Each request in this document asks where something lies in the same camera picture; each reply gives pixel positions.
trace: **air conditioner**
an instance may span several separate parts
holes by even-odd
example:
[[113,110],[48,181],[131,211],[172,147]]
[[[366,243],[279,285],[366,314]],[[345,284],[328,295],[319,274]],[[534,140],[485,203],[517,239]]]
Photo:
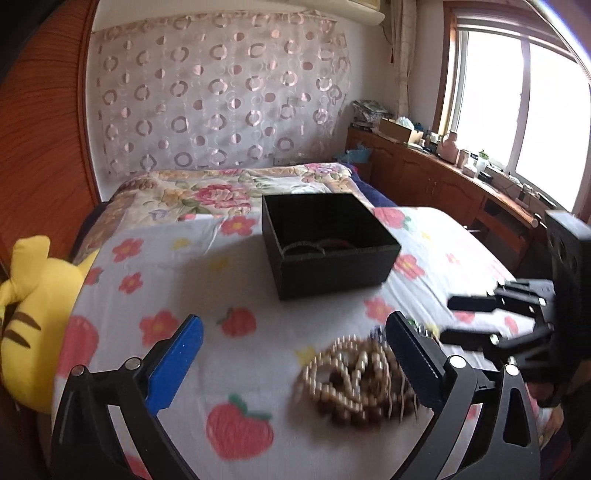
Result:
[[380,0],[274,0],[284,4],[307,7],[337,17],[348,18],[363,25],[379,25],[384,14],[379,11]]

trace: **window frame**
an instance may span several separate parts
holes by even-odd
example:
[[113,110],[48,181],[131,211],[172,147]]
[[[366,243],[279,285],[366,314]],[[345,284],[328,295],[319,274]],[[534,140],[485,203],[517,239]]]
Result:
[[[439,96],[437,99],[435,118],[433,121],[433,131],[440,135],[446,135],[452,130],[455,130],[459,123],[459,118],[462,109],[462,100],[464,93],[464,85],[466,78],[466,55],[467,42],[470,31],[480,31],[483,33],[506,35],[513,38],[521,39],[521,50],[524,56],[524,73],[522,83],[521,104],[519,107],[517,129],[515,131],[515,138],[509,162],[502,169],[505,174],[517,178],[521,183],[528,184],[533,191],[542,193],[545,197],[554,202],[558,208],[565,209],[547,192],[543,191],[538,186],[532,184],[531,181],[519,175],[516,172],[517,163],[521,154],[521,148],[525,137],[525,128],[527,126],[527,118],[530,107],[531,94],[531,43],[538,46],[548,48],[549,50],[567,57],[569,60],[577,61],[576,56],[572,55],[568,50],[557,47],[555,44],[549,44],[545,41],[538,41],[523,33],[510,32],[504,33],[502,31],[487,30],[484,28],[458,28],[457,18],[454,11],[474,11],[485,12],[488,15],[496,15],[504,18],[515,18],[521,21],[525,20],[532,22],[539,22],[540,18],[533,12],[527,11],[518,7],[511,7],[509,5],[487,4],[483,5],[481,2],[474,1],[446,1],[444,3],[444,44],[443,44],[443,61],[441,65],[441,81],[439,88]],[[586,201],[589,203],[591,199],[591,192],[589,190],[590,179],[589,172],[591,171],[591,131],[589,132],[589,146],[587,149],[587,160],[583,171],[583,178],[579,186],[577,199],[572,208],[572,214],[581,215],[585,213]]]

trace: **blue gripper pad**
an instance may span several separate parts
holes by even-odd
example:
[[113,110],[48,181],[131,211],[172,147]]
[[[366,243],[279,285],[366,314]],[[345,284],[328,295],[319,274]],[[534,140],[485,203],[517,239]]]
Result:
[[145,403],[152,415],[170,406],[203,345],[203,323],[199,317],[190,315],[181,328],[148,379]]
[[393,312],[386,321],[386,340],[421,404],[437,414],[445,405],[442,384],[445,354],[434,340],[422,337],[404,315]]

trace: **black box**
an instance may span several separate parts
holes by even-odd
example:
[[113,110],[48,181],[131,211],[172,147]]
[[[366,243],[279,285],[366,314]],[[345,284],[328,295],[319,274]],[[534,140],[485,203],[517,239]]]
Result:
[[265,195],[262,234],[281,300],[380,285],[400,252],[350,193]]

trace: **wooden desk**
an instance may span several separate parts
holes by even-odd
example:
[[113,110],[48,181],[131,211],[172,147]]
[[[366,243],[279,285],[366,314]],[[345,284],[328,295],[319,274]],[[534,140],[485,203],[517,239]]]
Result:
[[429,206],[467,228],[486,227],[518,255],[519,266],[534,238],[533,215],[492,186],[471,179],[435,155],[350,128],[347,148],[374,149],[370,184],[401,206]]

